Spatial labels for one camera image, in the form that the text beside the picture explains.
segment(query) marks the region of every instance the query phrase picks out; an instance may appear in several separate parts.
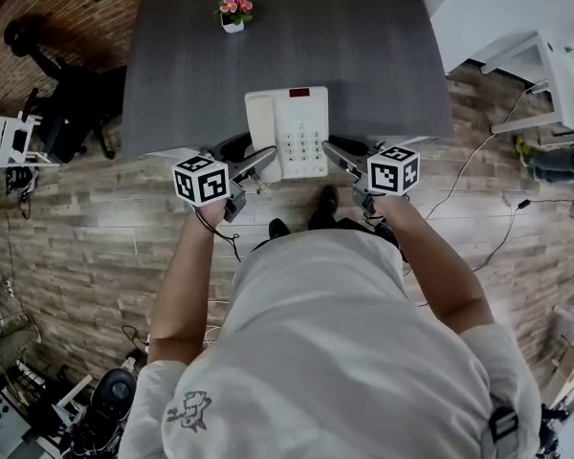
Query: wooden floor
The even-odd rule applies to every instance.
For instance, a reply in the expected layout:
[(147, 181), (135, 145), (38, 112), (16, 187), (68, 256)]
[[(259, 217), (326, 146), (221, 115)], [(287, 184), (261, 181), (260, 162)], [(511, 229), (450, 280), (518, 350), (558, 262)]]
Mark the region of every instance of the wooden floor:
[[(455, 138), (420, 144), (422, 182), (410, 197), (424, 215), (445, 198), (465, 160), (489, 135), (490, 123), (505, 119), (524, 88), (505, 76), (482, 76), (470, 65), (457, 69), (447, 85)], [(528, 97), (516, 117), (548, 107), (544, 98)], [(112, 139), (119, 148), (119, 127)], [(186, 217), (173, 193), (169, 163), (155, 158), (124, 163), (119, 155), (110, 162), (93, 140), (89, 146), (87, 155), (70, 164), (42, 170), (29, 221), (14, 198), (5, 197), (0, 173), (0, 281), (3, 287), (7, 279), (14, 282), (16, 296), (43, 337), (27, 359), (41, 368), (51, 364), (53, 370), (66, 363), (72, 379), (87, 372), (101, 376), (122, 362), (132, 348), (122, 325), (146, 335), (153, 297)], [(350, 179), (334, 171), (320, 181), (282, 182), (261, 196), (251, 186), (246, 209), (234, 226), (221, 230), (238, 232), (238, 248), (246, 254), (266, 238), (274, 217), (301, 229), (327, 183), (340, 189), (339, 214), (359, 218), (350, 199)], [(521, 200), (570, 199), (573, 193), (572, 186), (541, 187), (528, 179), (510, 138), (493, 138), (430, 222), (477, 267), (504, 237), (511, 209)], [(568, 204), (556, 203), (520, 211), (506, 245), (477, 273), (497, 318), (514, 328), (539, 380), (552, 306), (574, 293), (574, 220), (567, 209)], [(232, 249), (217, 240), (210, 299), (230, 297), (237, 267)], [(408, 295), (421, 300), (412, 274), (406, 284)], [(5, 312), (18, 311), (6, 290), (3, 294)], [(221, 324), (224, 310), (225, 304), (212, 303), (209, 324)]]

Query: gray table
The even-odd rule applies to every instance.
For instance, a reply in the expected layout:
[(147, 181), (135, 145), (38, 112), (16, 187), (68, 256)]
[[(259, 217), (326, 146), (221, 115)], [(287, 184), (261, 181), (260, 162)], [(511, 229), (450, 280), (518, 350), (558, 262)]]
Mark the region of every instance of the gray table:
[(219, 0), (143, 0), (123, 110), (123, 154), (215, 144), (248, 131), (244, 95), (324, 85), (330, 134), (453, 135), (423, 0), (251, 0), (227, 34)]

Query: brick wall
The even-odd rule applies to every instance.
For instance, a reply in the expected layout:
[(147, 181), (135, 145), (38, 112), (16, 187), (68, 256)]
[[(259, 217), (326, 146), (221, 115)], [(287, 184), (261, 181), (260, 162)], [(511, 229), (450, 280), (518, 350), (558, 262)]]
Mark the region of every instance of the brick wall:
[(127, 59), (140, 0), (6, 0), (0, 8), (0, 111), (16, 113), (33, 87), (49, 92), (55, 84), (30, 58), (17, 58), (4, 44), (7, 24), (26, 14), (46, 17), (40, 41), (50, 56), (102, 70)]

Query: black and white marker cube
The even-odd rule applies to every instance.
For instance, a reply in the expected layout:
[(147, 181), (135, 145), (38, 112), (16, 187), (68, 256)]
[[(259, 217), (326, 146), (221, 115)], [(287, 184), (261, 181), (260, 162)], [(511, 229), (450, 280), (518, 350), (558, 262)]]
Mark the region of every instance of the black and white marker cube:
[(197, 208), (230, 197), (228, 166), (196, 156), (172, 166), (176, 195)]
[(368, 191), (403, 195), (419, 183), (421, 155), (403, 146), (391, 146), (367, 159)]

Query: black shoe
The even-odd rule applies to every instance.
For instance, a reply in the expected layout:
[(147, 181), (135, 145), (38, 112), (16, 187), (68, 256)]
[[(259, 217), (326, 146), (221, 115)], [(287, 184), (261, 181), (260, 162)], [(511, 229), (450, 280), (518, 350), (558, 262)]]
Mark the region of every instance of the black shoe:
[(338, 210), (340, 197), (335, 186), (325, 186), (317, 200), (317, 212), (333, 218)]
[(271, 240), (276, 240), (281, 236), (287, 236), (288, 234), (291, 234), (291, 232), (285, 223), (276, 218), (270, 222), (270, 225), (268, 225), (268, 234)]

